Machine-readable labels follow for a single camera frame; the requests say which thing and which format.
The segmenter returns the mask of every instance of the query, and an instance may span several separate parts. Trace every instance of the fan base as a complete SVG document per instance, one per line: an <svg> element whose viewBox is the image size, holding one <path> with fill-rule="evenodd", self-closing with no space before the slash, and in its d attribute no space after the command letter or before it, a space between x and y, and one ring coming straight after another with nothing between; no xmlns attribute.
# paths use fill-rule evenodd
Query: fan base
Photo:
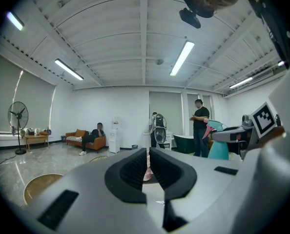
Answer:
<svg viewBox="0 0 290 234"><path fill-rule="evenodd" d="M16 154L25 154L27 151L25 150L25 149L17 149L16 151L15 151L15 153Z"/></svg>

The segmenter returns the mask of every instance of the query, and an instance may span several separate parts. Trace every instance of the cable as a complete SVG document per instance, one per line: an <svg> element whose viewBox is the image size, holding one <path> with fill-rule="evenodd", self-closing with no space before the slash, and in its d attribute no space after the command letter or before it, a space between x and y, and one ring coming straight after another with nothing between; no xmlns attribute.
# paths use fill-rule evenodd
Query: cable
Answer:
<svg viewBox="0 0 290 234"><path fill-rule="evenodd" d="M7 161L7 160L9 160L9 159L11 159L11 158L14 158L14 157L16 157L17 156L17 154L15 154L15 156L12 156L12 157L10 157L10 158L6 158L5 160L3 160L1 163L0 163L0 165L3 163L3 162L5 162L5 161Z"/></svg>

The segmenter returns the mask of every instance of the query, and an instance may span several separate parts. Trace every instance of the jeans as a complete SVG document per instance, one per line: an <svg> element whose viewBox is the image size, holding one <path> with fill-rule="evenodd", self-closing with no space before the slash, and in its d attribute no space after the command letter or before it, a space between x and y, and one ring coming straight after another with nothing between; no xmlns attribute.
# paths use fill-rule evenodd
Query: jeans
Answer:
<svg viewBox="0 0 290 234"><path fill-rule="evenodd" d="M208 149L208 136L204 139L203 136L206 132L206 129L194 129L194 143L195 143L195 154L194 156L200 157L200 152L202 157L207 158L209 154Z"/></svg>
<svg viewBox="0 0 290 234"><path fill-rule="evenodd" d="M85 146L87 143L94 142L95 136L93 135L85 135L82 137L82 151L85 152Z"/></svg>
<svg viewBox="0 0 290 234"><path fill-rule="evenodd" d="M151 135L150 135L150 142L151 142L151 147L156 147L157 146L157 141L155 139L154 132L152 132ZM160 146L160 148L165 149L165 145L164 144L159 144L158 143L158 145Z"/></svg>

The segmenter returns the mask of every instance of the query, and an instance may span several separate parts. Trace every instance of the orange sofa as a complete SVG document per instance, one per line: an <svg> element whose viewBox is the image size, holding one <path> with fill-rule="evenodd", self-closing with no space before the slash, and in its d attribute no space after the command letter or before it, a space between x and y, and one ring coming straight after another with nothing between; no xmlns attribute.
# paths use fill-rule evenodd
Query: orange sofa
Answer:
<svg viewBox="0 0 290 234"><path fill-rule="evenodd" d="M68 143L70 143L72 145L82 146L81 141L76 141L74 139L77 137L82 137L84 135L85 135L85 130L77 130L76 132L66 133L67 145L68 145ZM102 147L104 147L105 145L106 145L106 137L103 136L103 137L96 138L94 140L94 143L87 143L85 147L88 149L97 150L97 152L98 152L98 150L101 149Z"/></svg>

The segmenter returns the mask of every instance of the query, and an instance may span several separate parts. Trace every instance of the glossy floor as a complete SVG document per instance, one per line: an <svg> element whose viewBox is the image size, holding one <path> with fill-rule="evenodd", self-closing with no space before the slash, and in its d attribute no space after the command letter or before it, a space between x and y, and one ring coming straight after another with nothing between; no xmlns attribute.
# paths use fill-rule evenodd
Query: glossy floor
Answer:
<svg viewBox="0 0 290 234"><path fill-rule="evenodd" d="M27 183L43 174L65 175L73 168L91 161L98 156L108 156L108 149L88 151L79 156L80 147L66 143L53 143L50 147L30 147L31 152L15 155L13 150L0 150L0 191L4 196L17 204L24 205L23 191Z"/></svg>

